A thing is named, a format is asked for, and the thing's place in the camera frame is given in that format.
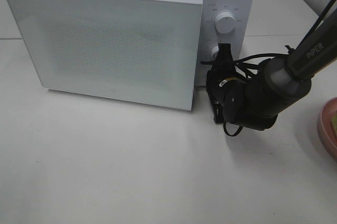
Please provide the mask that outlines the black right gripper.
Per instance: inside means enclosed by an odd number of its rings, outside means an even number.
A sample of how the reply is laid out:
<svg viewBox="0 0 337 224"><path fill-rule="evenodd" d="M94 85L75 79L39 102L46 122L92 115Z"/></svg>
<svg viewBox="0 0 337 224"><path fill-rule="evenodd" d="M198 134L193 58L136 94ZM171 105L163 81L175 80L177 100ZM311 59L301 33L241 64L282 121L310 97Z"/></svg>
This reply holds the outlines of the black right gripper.
<svg viewBox="0 0 337 224"><path fill-rule="evenodd" d="M214 122L249 124L250 113L245 105L244 85L247 82L234 68L230 43L218 43L215 66L207 72L208 93Z"/></svg>

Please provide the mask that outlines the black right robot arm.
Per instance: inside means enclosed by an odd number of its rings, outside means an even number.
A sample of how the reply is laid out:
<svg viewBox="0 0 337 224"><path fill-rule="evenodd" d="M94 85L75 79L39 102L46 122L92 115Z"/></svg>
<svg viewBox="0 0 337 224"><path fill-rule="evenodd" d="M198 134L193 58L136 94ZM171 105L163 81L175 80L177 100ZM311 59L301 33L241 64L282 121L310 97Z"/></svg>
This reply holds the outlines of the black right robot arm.
<svg viewBox="0 0 337 224"><path fill-rule="evenodd" d="M230 44L218 44L206 76L214 122L225 128L237 125L263 131L272 127L279 113L305 97L312 78L336 60L336 12L330 0L297 48L288 53L264 53L234 60Z"/></svg>

